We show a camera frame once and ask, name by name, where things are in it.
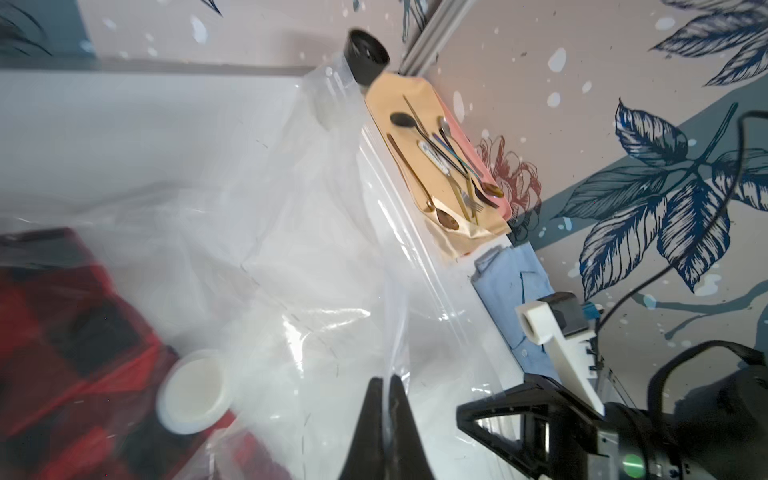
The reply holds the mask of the clear plastic vacuum bag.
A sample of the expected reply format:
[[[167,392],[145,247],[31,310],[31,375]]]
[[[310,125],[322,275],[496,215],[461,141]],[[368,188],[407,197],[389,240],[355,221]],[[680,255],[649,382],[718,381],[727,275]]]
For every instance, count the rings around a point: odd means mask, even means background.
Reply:
[[[401,378],[435,479],[513,479],[456,408],[504,355],[346,64],[305,76],[5,69],[1,239],[68,228],[177,354],[172,433],[232,413],[284,479],[338,479],[369,381]]]

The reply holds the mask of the red black plaid cloth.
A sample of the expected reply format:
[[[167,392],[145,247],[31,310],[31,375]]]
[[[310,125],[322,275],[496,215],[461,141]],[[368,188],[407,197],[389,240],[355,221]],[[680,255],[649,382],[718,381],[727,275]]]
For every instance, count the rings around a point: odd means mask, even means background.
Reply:
[[[2,237],[3,478],[286,478],[249,434],[215,444],[232,413],[188,435],[161,425],[177,359],[73,230]]]

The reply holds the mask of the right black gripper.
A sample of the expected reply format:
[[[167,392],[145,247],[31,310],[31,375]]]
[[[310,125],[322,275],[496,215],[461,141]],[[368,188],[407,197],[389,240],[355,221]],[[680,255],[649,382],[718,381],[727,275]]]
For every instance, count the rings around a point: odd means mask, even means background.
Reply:
[[[650,412],[607,403],[603,414],[534,374],[456,408],[458,429],[531,479],[682,479],[682,454]]]

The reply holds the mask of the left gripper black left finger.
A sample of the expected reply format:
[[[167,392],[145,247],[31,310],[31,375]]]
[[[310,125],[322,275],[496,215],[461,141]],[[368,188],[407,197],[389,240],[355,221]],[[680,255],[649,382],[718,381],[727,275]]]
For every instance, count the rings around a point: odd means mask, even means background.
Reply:
[[[383,379],[369,381],[350,448],[339,480],[383,480]]]

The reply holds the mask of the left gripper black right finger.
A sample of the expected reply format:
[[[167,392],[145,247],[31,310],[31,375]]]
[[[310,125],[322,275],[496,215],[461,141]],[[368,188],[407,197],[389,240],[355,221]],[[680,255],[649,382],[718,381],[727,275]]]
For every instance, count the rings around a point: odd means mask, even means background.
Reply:
[[[434,480],[401,378],[393,375],[387,397],[386,478]]]

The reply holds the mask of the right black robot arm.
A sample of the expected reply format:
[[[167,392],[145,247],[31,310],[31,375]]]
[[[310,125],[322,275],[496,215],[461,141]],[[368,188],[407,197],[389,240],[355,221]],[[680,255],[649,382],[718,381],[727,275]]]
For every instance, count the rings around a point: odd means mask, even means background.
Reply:
[[[712,348],[745,368],[689,393],[663,411],[666,380]],[[458,428],[540,479],[764,479],[767,360],[763,352],[713,340],[691,347],[651,379],[644,410],[609,402],[598,413],[555,380],[535,374],[456,410]]]

